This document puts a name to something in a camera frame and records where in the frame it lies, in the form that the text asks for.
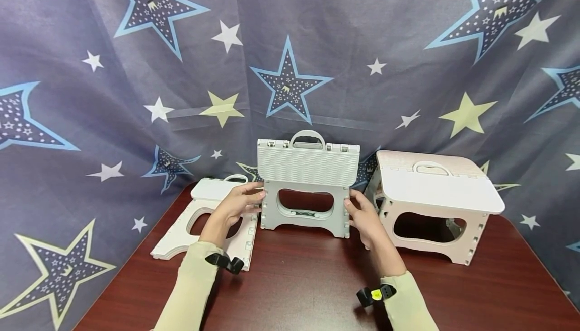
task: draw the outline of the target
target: brown tabletop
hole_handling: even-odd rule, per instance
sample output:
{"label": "brown tabletop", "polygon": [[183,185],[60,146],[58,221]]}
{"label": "brown tabletop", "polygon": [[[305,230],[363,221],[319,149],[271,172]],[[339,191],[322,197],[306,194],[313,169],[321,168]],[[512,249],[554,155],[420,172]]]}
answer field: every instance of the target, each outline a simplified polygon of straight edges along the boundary
{"label": "brown tabletop", "polygon": [[[96,301],[76,331],[149,331],[169,297],[184,254],[149,255],[186,208],[186,189]],[[194,225],[199,234],[203,221]],[[407,219],[401,235],[433,230],[436,219]],[[222,272],[203,330],[390,330],[383,308],[362,309],[356,292],[377,286],[369,254],[354,229],[338,239],[317,228],[259,229],[251,270]],[[470,266],[445,256],[400,249],[441,331],[580,330],[580,313],[508,220],[489,219]]]}

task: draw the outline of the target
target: yellow label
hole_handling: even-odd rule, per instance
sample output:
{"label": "yellow label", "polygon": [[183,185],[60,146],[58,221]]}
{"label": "yellow label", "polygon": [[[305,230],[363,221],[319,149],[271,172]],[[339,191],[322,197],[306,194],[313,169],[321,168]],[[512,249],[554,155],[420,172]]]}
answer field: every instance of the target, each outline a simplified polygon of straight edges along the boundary
{"label": "yellow label", "polygon": [[381,298],[382,298],[381,290],[380,289],[375,289],[374,291],[371,291],[371,297],[375,301],[380,301]]}

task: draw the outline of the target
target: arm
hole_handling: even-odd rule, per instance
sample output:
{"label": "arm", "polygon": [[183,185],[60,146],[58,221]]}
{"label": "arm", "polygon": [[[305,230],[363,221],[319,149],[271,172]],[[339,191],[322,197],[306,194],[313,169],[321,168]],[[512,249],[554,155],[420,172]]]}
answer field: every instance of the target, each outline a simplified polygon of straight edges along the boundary
{"label": "arm", "polygon": [[391,327],[394,331],[438,331],[415,279],[389,239],[375,207],[359,191],[351,190],[351,196],[358,201],[360,209],[349,199],[344,201],[352,217],[350,225],[359,230],[361,241],[370,250],[375,270],[381,275],[381,284],[389,284],[397,290],[384,301]]}
{"label": "arm", "polygon": [[260,186],[261,183],[247,183],[234,187],[211,214],[199,241],[189,247],[183,258],[173,291],[153,331],[199,330],[218,273],[218,267],[205,258],[216,252],[224,254],[222,248],[230,227],[237,223],[241,214],[260,210],[255,205],[262,202],[265,193],[247,194]]}
{"label": "arm", "polygon": [[389,237],[378,239],[371,247],[371,259],[382,276],[381,284],[393,286],[397,293],[383,301],[394,331],[437,331],[423,295],[413,275],[407,270]]}
{"label": "arm", "polygon": [[189,247],[154,331],[199,330],[207,297],[218,273],[218,267],[205,258],[215,252],[224,254],[213,243],[197,242]]}

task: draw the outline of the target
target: black wrist mount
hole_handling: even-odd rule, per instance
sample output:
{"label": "black wrist mount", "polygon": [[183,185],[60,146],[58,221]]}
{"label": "black wrist mount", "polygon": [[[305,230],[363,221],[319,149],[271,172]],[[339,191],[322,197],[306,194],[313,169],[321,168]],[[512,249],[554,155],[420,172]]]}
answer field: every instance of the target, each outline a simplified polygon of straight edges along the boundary
{"label": "black wrist mount", "polygon": [[356,293],[358,300],[363,307],[369,307],[374,302],[384,301],[390,297],[393,297],[397,293],[397,290],[391,285],[381,285],[381,288],[370,290],[369,287],[365,287]]}
{"label": "black wrist mount", "polygon": [[234,259],[230,260],[229,256],[226,254],[219,254],[219,253],[214,253],[214,254],[210,254],[209,256],[207,256],[205,258],[205,260],[209,263],[211,263],[214,266],[218,266],[220,268],[225,269],[226,271],[228,271],[229,273],[232,274],[238,274],[240,273],[240,271],[242,270],[242,268],[244,267],[244,261],[234,257]]}

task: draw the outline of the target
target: beige sleeve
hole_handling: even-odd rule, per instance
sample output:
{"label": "beige sleeve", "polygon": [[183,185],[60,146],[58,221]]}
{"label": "beige sleeve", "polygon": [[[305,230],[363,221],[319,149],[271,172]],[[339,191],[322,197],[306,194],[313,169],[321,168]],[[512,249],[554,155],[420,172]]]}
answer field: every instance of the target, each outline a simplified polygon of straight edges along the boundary
{"label": "beige sleeve", "polygon": [[381,284],[397,290],[393,297],[384,301],[393,331],[439,331],[409,271],[400,276],[383,277]]}
{"label": "beige sleeve", "polygon": [[214,244],[192,244],[178,270],[173,291],[152,331],[198,331],[207,297],[218,267],[208,263],[210,254],[224,251]]}

